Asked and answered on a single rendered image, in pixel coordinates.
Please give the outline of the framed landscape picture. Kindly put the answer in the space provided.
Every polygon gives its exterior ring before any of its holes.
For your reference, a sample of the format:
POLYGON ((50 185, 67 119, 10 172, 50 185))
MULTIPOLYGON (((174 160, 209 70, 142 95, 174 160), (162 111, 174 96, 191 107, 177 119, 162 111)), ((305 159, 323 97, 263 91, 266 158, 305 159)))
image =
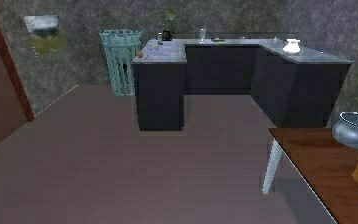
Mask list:
POLYGON ((25 16, 24 22, 36 56, 53 53, 64 46, 57 15, 25 16))

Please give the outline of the dark kitchen counter unit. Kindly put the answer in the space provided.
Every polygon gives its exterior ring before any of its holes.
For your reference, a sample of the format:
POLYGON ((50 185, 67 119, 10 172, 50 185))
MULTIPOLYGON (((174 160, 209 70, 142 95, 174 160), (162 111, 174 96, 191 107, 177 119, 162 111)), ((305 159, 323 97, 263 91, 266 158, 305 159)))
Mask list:
POLYGON ((273 39, 173 39, 132 60, 139 129, 179 131, 186 95, 249 95, 280 128, 326 126, 353 64, 273 39))

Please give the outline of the green house plant black pot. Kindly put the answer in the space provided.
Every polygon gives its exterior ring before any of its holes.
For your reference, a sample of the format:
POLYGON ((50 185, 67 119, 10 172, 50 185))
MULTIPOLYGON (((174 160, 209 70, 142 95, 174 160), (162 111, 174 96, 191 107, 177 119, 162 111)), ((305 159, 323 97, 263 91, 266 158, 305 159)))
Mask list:
POLYGON ((174 22, 176 12, 173 8, 163 8, 160 12, 160 21, 159 24, 162 26, 162 40, 171 41, 171 26, 174 22))

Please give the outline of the brown room door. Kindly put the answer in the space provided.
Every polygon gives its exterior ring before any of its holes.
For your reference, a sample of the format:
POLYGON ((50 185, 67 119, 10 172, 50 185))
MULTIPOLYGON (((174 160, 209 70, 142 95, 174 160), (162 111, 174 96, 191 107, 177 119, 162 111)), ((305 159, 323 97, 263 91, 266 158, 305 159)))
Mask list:
POLYGON ((0 28, 0 143, 35 119, 0 28))

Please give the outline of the grey metal bowl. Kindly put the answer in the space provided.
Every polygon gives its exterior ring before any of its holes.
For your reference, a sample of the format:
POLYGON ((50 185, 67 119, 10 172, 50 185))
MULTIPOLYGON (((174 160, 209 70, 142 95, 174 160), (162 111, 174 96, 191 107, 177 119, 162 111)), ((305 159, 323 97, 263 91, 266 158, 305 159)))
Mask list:
POLYGON ((345 146, 358 149, 358 112, 341 112, 332 136, 345 146))

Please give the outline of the teal slatted bin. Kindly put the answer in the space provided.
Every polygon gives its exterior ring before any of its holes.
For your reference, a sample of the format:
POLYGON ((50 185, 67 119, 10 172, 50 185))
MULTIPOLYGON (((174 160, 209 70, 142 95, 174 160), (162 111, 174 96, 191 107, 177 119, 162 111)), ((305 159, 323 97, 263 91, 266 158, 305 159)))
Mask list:
POLYGON ((115 96, 133 96, 134 78, 131 61, 140 50, 142 32, 138 30, 102 30, 99 36, 115 96))

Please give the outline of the brown wooden table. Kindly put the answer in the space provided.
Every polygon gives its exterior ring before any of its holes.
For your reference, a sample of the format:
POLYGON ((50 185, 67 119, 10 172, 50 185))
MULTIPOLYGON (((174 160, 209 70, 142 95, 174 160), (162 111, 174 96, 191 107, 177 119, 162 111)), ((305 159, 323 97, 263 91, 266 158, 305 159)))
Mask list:
POLYGON ((270 190, 285 156, 336 224, 358 224, 358 149, 337 142, 329 128, 271 128, 273 144, 262 192, 270 190))

